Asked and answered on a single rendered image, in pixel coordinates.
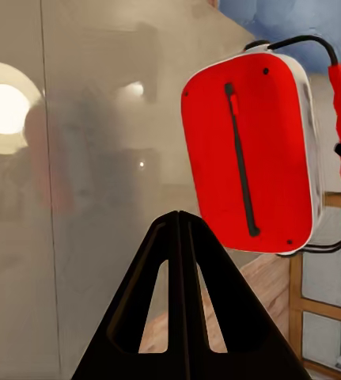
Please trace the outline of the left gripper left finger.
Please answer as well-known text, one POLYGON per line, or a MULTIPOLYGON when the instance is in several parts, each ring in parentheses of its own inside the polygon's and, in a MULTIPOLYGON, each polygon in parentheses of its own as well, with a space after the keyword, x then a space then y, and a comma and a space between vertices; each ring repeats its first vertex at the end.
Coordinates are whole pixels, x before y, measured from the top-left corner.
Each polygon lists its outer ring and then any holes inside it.
POLYGON ((71 380, 191 380, 178 213, 152 223, 71 380), (169 260, 168 350, 138 353, 165 260, 169 260))

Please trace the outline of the radio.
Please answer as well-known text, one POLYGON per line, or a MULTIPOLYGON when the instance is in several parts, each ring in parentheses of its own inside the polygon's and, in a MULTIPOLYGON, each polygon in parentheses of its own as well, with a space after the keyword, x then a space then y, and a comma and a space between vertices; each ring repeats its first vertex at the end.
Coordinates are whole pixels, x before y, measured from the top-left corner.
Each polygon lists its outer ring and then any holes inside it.
POLYGON ((200 211, 227 249, 281 258, 341 249, 341 241, 307 244, 323 214, 311 74, 293 57, 274 53, 304 40, 322 43, 330 56, 341 144, 341 66, 332 46, 318 36, 249 44, 243 54, 195 73, 181 89, 200 211))

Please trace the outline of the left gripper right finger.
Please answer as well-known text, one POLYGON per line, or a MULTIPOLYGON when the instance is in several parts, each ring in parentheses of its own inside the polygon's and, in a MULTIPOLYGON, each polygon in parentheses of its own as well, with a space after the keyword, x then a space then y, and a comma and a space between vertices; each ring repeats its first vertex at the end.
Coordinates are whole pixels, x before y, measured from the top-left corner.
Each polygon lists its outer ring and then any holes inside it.
POLYGON ((205 220, 178 214, 191 380, 312 380, 205 220), (228 353, 210 349, 196 263, 228 353))

